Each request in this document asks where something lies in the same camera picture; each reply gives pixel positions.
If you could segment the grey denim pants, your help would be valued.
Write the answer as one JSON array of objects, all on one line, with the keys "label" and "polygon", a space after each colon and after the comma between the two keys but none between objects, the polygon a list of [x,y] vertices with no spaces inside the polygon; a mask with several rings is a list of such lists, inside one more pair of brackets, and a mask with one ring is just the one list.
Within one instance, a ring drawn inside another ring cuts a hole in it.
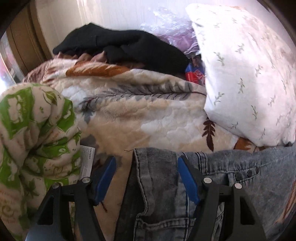
[{"label": "grey denim pants", "polygon": [[[135,149],[115,240],[186,240],[195,218],[177,170],[179,153]],[[189,162],[218,184],[240,183],[260,218],[266,238],[277,240],[295,215],[295,146],[249,153],[187,152]]]}]

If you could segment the white quilt label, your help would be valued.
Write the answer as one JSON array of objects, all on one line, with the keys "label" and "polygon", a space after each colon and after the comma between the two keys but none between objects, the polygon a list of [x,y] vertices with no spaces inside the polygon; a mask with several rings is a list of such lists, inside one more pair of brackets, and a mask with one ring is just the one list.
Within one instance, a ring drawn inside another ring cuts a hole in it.
[{"label": "white quilt label", "polygon": [[90,177],[95,156],[95,148],[81,145],[81,168],[79,179]]}]

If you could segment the green white rolled quilt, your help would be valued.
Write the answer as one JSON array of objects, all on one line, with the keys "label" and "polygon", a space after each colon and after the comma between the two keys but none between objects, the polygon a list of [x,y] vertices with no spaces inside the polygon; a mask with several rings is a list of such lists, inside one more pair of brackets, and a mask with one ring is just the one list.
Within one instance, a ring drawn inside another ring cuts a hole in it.
[{"label": "green white rolled quilt", "polygon": [[73,103],[57,90],[23,83],[1,94],[1,220],[15,240],[52,184],[78,181],[80,136]]}]

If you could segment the leaf pattern bed blanket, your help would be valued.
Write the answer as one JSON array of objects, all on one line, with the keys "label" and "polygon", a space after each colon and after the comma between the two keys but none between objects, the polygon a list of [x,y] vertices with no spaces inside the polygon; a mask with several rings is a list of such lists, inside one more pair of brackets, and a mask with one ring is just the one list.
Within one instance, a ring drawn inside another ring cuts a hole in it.
[{"label": "leaf pattern bed blanket", "polygon": [[[24,82],[50,86],[73,102],[80,142],[96,150],[93,168],[109,155],[116,157],[114,178],[95,209],[107,240],[115,240],[135,149],[156,148],[180,155],[267,149],[210,121],[204,111],[204,87],[171,75],[57,58],[32,70]],[[294,217],[277,240],[295,240]]]}]

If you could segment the blue red package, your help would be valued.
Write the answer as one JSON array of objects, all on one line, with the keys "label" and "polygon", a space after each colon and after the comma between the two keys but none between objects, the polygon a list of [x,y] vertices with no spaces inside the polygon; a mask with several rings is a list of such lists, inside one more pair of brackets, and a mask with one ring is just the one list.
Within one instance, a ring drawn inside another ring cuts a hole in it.
[{"label": "blue red package", "polygon": [[187,81],[205,86],[205,67],[200,54],[190,59],[185,76]]}]

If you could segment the white floral pillow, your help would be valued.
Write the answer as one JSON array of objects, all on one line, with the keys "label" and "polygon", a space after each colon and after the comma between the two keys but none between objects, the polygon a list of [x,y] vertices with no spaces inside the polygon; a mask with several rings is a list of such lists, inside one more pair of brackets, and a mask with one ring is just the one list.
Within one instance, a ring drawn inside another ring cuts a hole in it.
[{"label": "white floral pillow", "polygon": [[295,142],[295,54],[286,42],[236,6],[200,5],[192,22],[209,119],[259,147]]}]

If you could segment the brown wooden door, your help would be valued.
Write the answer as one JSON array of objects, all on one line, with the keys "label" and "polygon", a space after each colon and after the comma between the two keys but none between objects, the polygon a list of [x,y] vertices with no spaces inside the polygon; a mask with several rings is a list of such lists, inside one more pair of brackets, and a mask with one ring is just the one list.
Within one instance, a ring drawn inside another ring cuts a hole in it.
[{"label": "brown wooden door", "polygon": [[52,58],[38,19],[36,3],[28,1],[6,30],[13,56],[24,75]]}]

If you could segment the black garment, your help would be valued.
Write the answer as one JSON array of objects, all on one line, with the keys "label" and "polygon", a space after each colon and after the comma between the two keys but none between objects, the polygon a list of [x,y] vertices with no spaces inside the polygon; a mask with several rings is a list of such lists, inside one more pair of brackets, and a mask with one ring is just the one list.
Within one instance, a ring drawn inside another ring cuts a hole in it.
[{"label": "black garment", "polygon": [[53,49],[53,54],[95,56],[105,53],[107,62],[140,63],[146,70],[179,75],[184,74],[189,59],[178,48],[140,30],[110,30],[89,23],[70,32]]}]

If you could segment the purple plastic bag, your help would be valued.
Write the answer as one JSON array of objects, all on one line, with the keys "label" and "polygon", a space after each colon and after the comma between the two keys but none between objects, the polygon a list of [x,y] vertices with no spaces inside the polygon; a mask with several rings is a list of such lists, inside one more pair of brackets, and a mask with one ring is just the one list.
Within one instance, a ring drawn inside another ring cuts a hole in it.
[{"label": "purple plastic bag", "polygon": [[172,11],[160,7],[153,10],[156,17],[154,23],[142,23],[140,29],[157,36],[162,41],[178,48],[188,58],[200,54],[197,37],[192,21]]}]

